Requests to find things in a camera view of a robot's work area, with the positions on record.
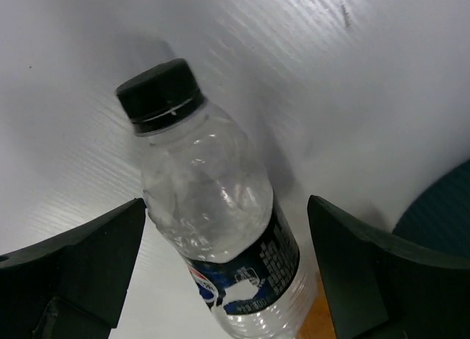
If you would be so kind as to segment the small orange bottle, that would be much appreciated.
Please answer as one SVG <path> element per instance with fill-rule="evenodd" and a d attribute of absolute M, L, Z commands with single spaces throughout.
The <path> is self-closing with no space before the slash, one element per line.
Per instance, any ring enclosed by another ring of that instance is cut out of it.
<path fill-rule="evenodd" d="M 336 339 L 328 301 L 319 272 L 316 273 L 317 297 L 297 333 L 297 339 Z"/>

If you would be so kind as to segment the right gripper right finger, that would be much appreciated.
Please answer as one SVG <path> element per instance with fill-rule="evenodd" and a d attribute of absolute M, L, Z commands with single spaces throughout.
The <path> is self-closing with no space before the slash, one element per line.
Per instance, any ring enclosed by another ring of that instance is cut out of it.
<path fill-rule="evenodd" d="M 311 239 L 338 338 L 468 338 L 469 260 L 310 196 Z"/>

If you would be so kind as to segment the clear pepsi bottle black cap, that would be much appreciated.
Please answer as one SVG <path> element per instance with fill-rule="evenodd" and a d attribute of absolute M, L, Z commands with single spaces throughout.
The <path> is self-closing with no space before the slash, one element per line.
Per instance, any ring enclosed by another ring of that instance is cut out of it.
<path fill-rule="evenodd" d="M 294 338 L 315 278 L 247 134 L 203 94 L 184 59 L 125 81 L 116 96 L 148 142 L 148 216 L 211 314 L 233 338 Z"/>

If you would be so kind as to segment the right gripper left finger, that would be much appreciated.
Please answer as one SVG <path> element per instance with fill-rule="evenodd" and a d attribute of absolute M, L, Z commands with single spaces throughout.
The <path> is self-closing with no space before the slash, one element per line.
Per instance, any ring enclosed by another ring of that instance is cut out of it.
<path fill-rule="evenodd" d="M 118 326 L 145 225 L 131 200 L 1 256 L 2 338 L 108 338 Z"/>

